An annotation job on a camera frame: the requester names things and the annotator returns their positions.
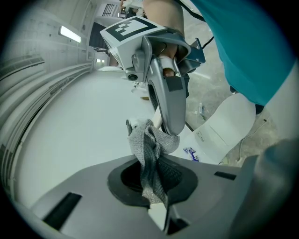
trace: ceiling light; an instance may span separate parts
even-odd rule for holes
[[[59,30],[59,33],[61,35],[64,35],[64,36],[68,37],[68,38],[71,38],[74,41],[77,41],[77,42],[81,43],[81,37],[78,36],[77,34],[75,34],[74,32],[72,32],[71,30],[67,29],[64,26],[61,26],[61,28]]]

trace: gray cloth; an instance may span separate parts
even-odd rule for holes
[[[160,154],[170,154],[178,148],[179,136],[170,136],[156,129],[151,120],[138,125],[129,136],[131,151],[141,163],[142,195],[151,204],[165,204],[166,195],[161,185],[157,167]]]

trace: black cable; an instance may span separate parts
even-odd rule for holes
[[[191,9],[189,9],[184,3],[182,3],[180,0],[174,0],[175,2],[177,2],[179,5],[181,5],[192,17],[196,18],[196,19],[199,19],[203,22],[206,22],[205,19],[203,18],[203,16],[200,16],[199,14],[193,12]],[[212,40],[214,39],[214,36],[212,36],[212,38],[207,42],[205,43],[203,46],[202,46],[202,49],[204,49]]]
[[[181,5],[192,17],[195,17],[198,20],[201,20],[203,22],[206,22],[203,16],[200,16],[199,14],[191,11],[184,3],[182,3],[180,0],[174,0],[177,2],[179,5]]]
[[[214,39],[214,36],[210,40],[208,40],[203,46],[202,49],[204,49],[212,40]]]

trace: black hole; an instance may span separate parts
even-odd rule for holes
[[[234,174],[228,174],[228,173],[223,173],[223,172],[216,172],[216,173],[214,173],[214,175],[218,176],[218,177],[223,177],[223,178],[226,178],[229,180],[235,180],[235,178],[237,177]]]
[[[158,107],[158,101],[157,101],[157,98],[156,98],[154,87],[150,84],[148,85],[148,92],[149,92],[149,98],[151,100],[151,103],[152,103],[154,109],[156,110],[157,107]],[[165,129],[163,123],[161,125],[161,129],[164,133],[166,133],[166,129]]]
[[[133,129],[128,119],[126,120],[126,125],[127,125],[128,135],[130,136]]]
[[[171,235],[176,233],[186,226],[188,226],[188,224],[183,219],[170,219],[167,234]]]
[[[121,180],[131,190],[142,194],[142,186],[140,182],[140,162],[136,162],[130,167],[123,170],[121,173]]]
[[[52,211],[44,218],[44,222],[56,230],[60,230],[79,200],[81,195],[69,192]]]

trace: teal shirt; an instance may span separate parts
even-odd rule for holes
[[[250,1],[191,1],[214,35],[228,83],[250,101],[266,105],[295,62],[279,27]]]

